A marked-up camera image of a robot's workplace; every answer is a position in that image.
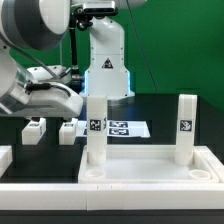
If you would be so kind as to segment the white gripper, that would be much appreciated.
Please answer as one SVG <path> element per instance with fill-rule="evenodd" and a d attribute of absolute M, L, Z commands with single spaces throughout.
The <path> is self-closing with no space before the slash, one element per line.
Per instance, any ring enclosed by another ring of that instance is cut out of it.
<path fill-rule="evenodd" d="M 27 93 L 20 87 L 0 96 L 0 117 L 78 117 L 83 99 L 63 84 Z"/>

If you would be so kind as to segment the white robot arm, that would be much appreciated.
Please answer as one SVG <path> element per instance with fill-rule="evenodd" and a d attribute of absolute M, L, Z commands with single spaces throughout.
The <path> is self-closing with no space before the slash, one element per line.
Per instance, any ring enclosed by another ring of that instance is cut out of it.
<path fill-rule="evenodd" d="M 0 0 L 0 116 L 72 118 L 89 95 L 104 94 L 114 105 L 132 99 L 124 30 L 111 18 L 146 1 Z M 90 31 L 91 64 L 81 93 L 62 83 L 66 71 L 56 74 L 45 65 L 25 69 L 9 54 L 51 50 L 73 27 Z"/>

